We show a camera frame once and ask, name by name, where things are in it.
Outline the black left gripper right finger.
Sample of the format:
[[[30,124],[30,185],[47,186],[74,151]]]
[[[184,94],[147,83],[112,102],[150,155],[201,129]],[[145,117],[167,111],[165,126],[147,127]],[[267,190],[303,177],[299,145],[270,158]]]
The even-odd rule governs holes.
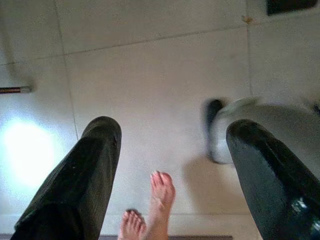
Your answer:
[[[263,240],[320,240],[320,181],[260,124],[241,119],[226,142]]]

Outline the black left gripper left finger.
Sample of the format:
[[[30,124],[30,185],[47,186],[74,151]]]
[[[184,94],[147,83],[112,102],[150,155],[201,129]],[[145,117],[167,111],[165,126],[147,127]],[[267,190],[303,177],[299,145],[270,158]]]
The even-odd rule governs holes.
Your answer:
[[[98,240],[121,140],[116,120],[107,116],[93,119],[39,187],[10,240]]]

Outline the grey robot foot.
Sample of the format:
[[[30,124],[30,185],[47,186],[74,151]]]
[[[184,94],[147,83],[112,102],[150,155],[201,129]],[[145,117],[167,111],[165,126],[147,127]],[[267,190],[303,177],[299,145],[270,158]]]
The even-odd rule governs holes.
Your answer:
[[[290,106],[245,97],[225,104],[221,99],[210,99],[204,116],[208,153],[216,163],[233,162],[226,140],[228,126],[238,120],[250,120],[282,141],[306,166],[320,164],[320,103]]]

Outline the bare person foot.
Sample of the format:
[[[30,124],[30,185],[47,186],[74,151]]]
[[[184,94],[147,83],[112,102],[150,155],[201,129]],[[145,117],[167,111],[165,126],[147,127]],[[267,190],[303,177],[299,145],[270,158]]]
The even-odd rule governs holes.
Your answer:
[[[127,209],[122,216],[117,240],[144,240],[147,226],[135,209]]]
[[[176,190],[171,176],[155,171],[150,176],[151,198],[145,240],[168,240],[169,219]]]

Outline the brown stick white tip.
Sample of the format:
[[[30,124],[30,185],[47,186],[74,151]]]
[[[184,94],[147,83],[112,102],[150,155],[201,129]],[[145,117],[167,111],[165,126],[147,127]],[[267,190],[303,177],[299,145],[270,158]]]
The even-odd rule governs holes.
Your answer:
[[[27,94],[32,91],[29,86],[0,87],[0,94]]]

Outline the dark rectangular object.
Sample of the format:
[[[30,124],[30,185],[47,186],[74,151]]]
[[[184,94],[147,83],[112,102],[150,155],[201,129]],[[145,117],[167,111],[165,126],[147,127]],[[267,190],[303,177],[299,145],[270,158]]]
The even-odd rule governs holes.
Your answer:
[[[266,13],[268,16],[289,13],[293,11],[311,9],[319,0],[266,0]]]

